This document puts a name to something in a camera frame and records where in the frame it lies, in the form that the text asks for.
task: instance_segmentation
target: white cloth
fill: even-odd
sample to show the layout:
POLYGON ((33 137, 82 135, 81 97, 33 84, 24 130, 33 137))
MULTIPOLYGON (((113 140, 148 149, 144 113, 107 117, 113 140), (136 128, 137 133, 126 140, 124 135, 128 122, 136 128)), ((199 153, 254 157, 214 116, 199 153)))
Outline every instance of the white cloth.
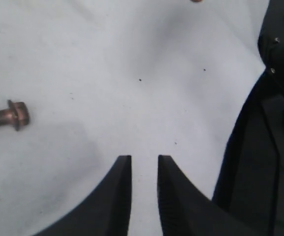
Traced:
POLYGON ((227 140, 264 70, 268 0, 0 0, 0 236, 32 235, 133 156, 130 236, 162 235, 157 156, 211 197, 227 140))

